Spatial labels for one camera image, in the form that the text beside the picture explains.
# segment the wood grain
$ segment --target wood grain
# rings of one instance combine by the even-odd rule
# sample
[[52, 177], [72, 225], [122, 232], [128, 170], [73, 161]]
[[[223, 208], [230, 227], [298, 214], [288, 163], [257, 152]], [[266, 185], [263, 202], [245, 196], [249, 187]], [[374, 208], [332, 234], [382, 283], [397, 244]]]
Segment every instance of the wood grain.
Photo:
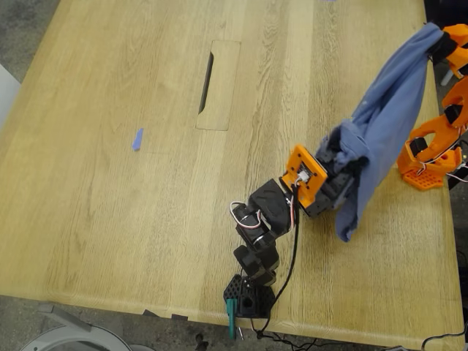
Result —
[[198, 129], [227, 130], [229, 128], [240, 50], [240, 42], [213, 41], [211, 45], [212, 70], [205, 78], [207, 92], [204, 108], [197, 118]]
[[[406, 0], [62, 0], [0, 134], [0, 294], [226, 325], [227, 204], [313, 151], [424, 20]], [[213, 40], [241, 42], [227, 131], [196, 128]], [[436, 115], [429, 65], [418, 123]], [[417, 349], [461, 328], [446, 188], [391, 170], [348, 244], [303, 218], [270, 330]]]

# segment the black cable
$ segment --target black cable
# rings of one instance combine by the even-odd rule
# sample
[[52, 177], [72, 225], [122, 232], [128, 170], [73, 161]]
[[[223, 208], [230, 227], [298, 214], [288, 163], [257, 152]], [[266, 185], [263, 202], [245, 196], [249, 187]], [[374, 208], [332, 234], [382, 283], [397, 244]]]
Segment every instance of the black cable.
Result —
[[464, 334], [467, 333], [467, 328], [468, 328], [468, 321], [465, 323], [465, 328], [463, 329], [463, 331], [461, 333], [457, 333], [457, 334], [442, 334], [442, 335], [437, 335], [437, 336], [431, 336], [429, 338], [427, 338], [426, 340], [423, 341], [423, 344], [421, 345], [421, 351], [425, 351], [425, 346], [426, 344], [431, 341], [431, 340], [434, 340], [434, 339], [442, 339], [442, 338], [445, 338], [446, 336], [462, 336]]
[[465, 144], [466, 146], [468, 146], [468, 141], [466, 141], [466, 140], [460, 139], [458, 142], [460, 144]]
[[[295, 264], [295, 256], [297, 254], [297, 251], [298, 251], [298, 236], [299, 236], [299, 206], [298, 206], [298, 189], [299, 189], [299, 186], [296, 186], [296, 185], [293, 185], [292, 186], [292, 195], [293, 195], [293, 201], [292, 201], [292, 204], [291, 206], [293, 206], [293, 210], [294, 210], [294, 220], [295, 220], [295, 233], [294, 233], [294, 246], [292, 248], [292, 259], [291, 259], [291, 265], [290, 265], [290, 269], [289, 269], [289, 272], [287, 273], [287, 277], [286, 277], [286, 280], [284, 281], [284, 284], [283, 286], [281, 287], [281, 289], [278, 291], [278, 293], [276, 294], [276, 297], [275, 299], [273, 300], [273, 303], [271, 304], [271, 309], [273, 308], [274, 304], [278, 301], [279, 297], [281, 296], [281, 294], [283, 293], [284, 289], [286, 288], [287, 286], [287, 283], [290, 282], [290, 279], [291, 279], [291, 276], [293, 274], [293, 270], [294, 270], [294, 264]], [[261, 339], [263, 337], [263, 332], [265, 331], [266, 327], [268, 327], [268, 324], [270, 323], [270, 318], [271, 316], [268, 315], [268, 319], [266, 320], [266, 323], [265, 325], [263, 326], [262, 329], [260, 329], [259, 331], [257, 331], [257, 338], [258, 339]]]
[[465, 268], [468, 268], [468, 260], [467, 260], [467, 256], [465, 255], [465, 253], [463, 253], [460, 250], [456, 250], [456, 253], [460, 254], [460, 256], [463, 257], [463, 261], [465, 262]]

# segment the blue cloth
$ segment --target blue cloth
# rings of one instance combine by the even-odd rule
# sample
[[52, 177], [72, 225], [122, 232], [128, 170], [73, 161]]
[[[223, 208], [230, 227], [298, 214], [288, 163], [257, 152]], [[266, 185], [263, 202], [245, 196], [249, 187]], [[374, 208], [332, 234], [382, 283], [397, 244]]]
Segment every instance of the blue cloth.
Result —
[[143, 128], [139, 128], [139, 130], [137, 131], [137, 134], [135, 135], [135, 140], [133, 140], [133, 144], [132, 144], [133, 151], [140, 150], [142, 138], [143, 138]]
[[[414, 34], [381, 69], [352, 120], [337, 127], [341, 151], [334, 159], [335, 172], [362, 156], [369, 160], [358, 186], [336, 214], [336, 234], [343, 241], [349, 241], [374, 188], [387, 175], [415, 125], [426, 83], [427, 50], [442, 35], [433, 23]], [[326, 148], [327, 143], [324, 140], [320, 148]]]

